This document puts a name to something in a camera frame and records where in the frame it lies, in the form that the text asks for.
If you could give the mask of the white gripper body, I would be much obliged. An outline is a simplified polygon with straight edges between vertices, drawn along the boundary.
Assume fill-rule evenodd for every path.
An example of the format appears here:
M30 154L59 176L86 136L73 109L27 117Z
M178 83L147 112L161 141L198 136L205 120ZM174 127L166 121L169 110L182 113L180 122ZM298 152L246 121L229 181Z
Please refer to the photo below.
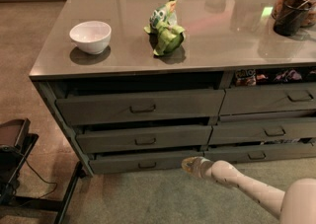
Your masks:
M195 160L195 175L204 180L212 179L213 162L205 158L197 158Z

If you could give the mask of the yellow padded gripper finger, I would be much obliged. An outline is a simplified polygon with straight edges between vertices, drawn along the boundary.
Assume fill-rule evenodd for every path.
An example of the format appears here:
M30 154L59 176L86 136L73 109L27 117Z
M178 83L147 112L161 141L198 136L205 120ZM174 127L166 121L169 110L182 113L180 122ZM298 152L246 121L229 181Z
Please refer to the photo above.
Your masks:
M188 174L200 177L200 157L190 157L182 161L182 169Z

